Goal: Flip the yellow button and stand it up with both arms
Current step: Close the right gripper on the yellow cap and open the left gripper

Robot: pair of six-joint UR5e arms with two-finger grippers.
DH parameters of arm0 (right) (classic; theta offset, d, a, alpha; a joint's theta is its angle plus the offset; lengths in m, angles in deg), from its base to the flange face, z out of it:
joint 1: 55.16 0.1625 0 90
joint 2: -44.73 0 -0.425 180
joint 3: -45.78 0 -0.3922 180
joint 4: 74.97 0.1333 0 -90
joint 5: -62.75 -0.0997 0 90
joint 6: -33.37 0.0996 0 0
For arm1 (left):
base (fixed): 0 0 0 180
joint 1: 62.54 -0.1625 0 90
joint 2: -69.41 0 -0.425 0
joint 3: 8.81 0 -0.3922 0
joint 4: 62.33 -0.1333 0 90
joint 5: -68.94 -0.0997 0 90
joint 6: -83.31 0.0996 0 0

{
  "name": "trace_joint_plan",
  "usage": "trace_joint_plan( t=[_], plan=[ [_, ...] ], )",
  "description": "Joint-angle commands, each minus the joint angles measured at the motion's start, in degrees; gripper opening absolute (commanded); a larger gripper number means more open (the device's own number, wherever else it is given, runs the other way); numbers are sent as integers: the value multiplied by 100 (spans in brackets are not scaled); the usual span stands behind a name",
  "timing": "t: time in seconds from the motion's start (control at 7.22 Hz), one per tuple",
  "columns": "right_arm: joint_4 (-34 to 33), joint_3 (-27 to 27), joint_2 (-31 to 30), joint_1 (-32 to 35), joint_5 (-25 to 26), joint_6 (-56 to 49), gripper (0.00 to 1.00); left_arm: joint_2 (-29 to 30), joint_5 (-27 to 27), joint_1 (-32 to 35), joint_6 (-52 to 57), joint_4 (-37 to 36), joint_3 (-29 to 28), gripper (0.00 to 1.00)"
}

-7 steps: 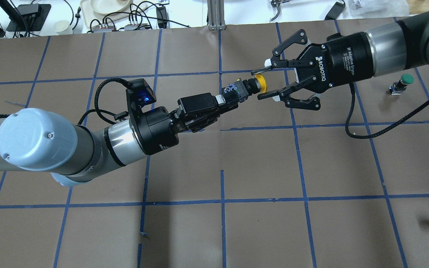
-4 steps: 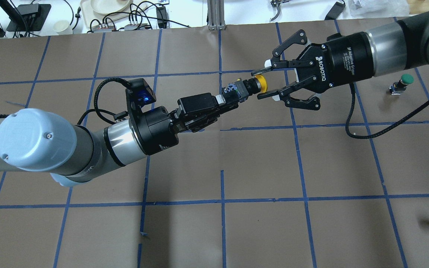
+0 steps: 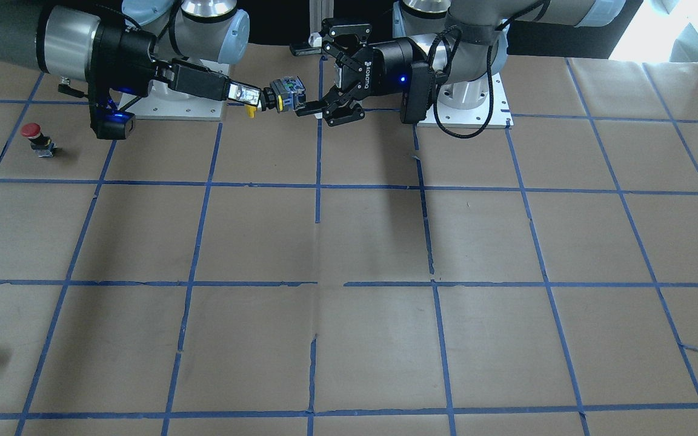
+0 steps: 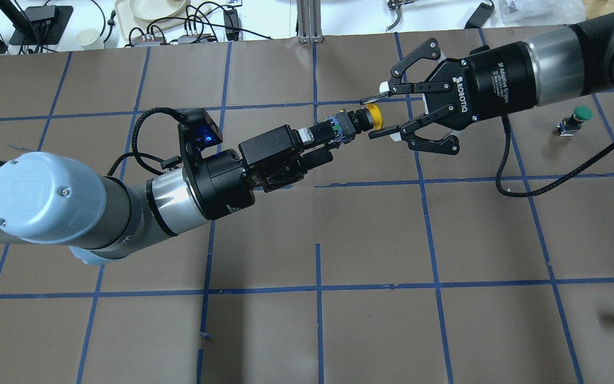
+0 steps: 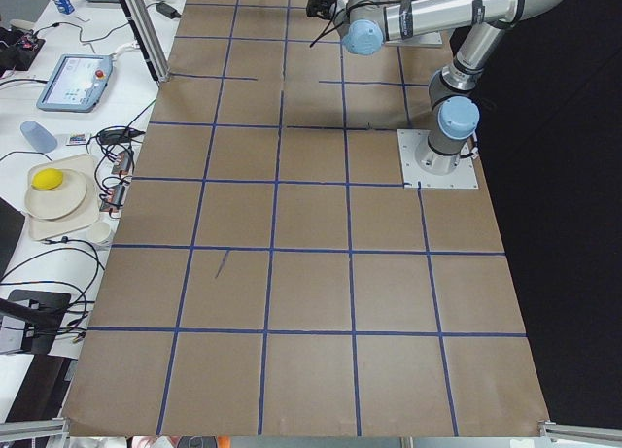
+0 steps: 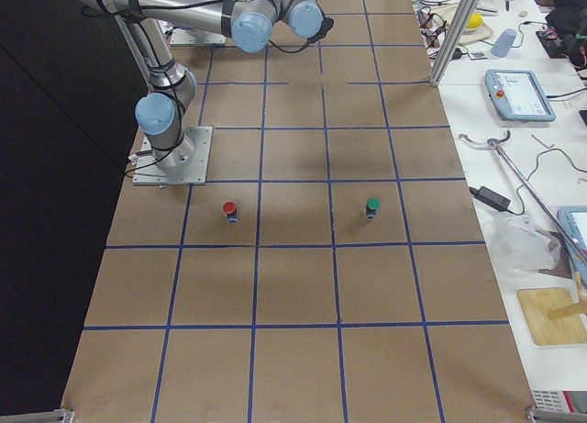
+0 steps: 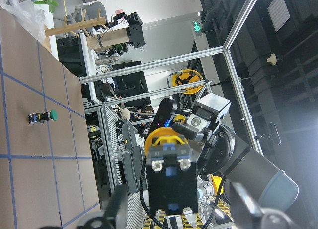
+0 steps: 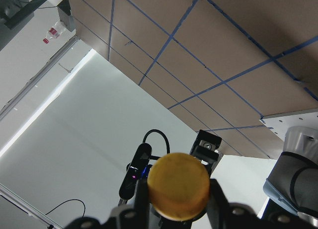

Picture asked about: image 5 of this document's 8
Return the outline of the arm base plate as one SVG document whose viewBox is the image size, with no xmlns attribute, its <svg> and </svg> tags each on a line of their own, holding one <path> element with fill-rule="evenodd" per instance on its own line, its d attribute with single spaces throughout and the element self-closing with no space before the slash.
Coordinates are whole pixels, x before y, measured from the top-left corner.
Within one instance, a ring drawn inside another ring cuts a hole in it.
<svg viewBox="0 0 622 448">
<path fill-rule="evenodd" d="M 402 185 L 410 189 L 478 190 L 467 143 L 456 155 L 440 155 L 428 146 L 426 129 L 397 131 Z"/>
</svg>

